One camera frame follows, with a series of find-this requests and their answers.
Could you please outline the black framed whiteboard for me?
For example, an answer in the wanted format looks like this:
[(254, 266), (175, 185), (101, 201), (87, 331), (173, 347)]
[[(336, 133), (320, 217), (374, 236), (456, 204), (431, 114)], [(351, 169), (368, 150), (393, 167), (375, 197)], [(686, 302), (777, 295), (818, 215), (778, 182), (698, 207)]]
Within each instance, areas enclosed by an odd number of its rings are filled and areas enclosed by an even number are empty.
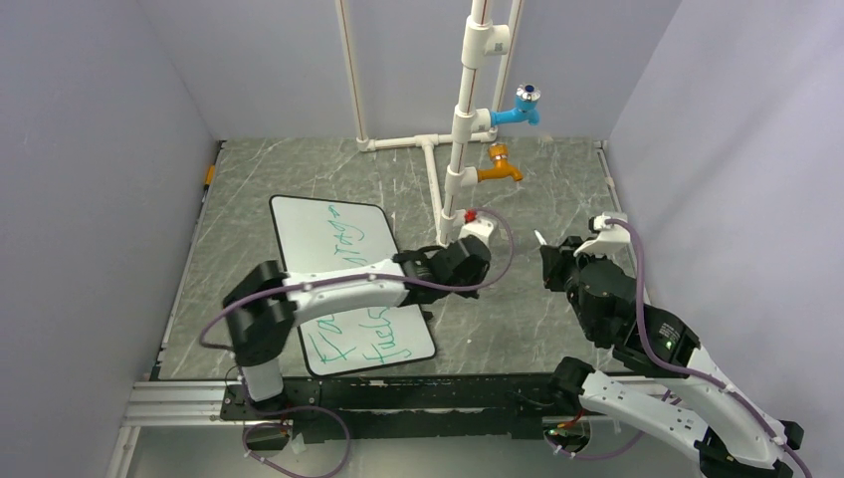
[(397, 244), (375, 204), (275, 195), (270, 200), (306, 368), (332, 376), (431, 359), (422, 312), (403, 306)]

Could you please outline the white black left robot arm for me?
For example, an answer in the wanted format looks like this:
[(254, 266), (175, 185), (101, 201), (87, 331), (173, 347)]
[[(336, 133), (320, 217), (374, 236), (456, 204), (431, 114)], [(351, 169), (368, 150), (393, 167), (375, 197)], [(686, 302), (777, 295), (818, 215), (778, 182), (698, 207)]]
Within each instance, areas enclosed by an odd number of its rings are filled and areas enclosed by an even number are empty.
[(475, 298), (491, 260), (487, 242), (468, 235), (346, 270), (295, 274), (277, 261), (259, 264), (222, 302), (247, 405), (263, 418), (284, 409), (278, 357), (294, 327), (372, 307), (430, 305), (450, 294)]

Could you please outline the white green whiteboard marker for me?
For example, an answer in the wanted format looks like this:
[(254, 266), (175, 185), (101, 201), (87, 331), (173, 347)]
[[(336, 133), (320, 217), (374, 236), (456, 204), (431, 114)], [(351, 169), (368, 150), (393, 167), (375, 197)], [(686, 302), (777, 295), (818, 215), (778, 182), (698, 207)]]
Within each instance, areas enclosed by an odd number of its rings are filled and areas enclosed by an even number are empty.
[(535, 238), (537, 239), (537, 242), (539, 243), (540, 246), (546, 246), (547, 245), (545, 238), (543, 237), (543, 235), (538, 230), (534, 229), (533, 234), (534, 234)]

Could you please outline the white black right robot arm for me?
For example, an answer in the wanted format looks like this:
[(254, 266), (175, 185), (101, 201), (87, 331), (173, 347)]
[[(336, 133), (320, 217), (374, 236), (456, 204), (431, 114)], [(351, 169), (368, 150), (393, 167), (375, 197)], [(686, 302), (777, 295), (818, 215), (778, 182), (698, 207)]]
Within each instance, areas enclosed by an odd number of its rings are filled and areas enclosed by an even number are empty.
[(706, 477), (793, 476), (785, 460), (799, 449), (803, 428), (761, 411), (681, 319), (639, 304), (635, 279), (607, 257), (579, 252), (583, 243), (569, 236), (558, 246), (540, 246), (544, 286), (565, 295), (589, 342), (680, 401), (657, 399), (565, 357), (549, 381), (552, 407), (623, 421), (683, 453)]

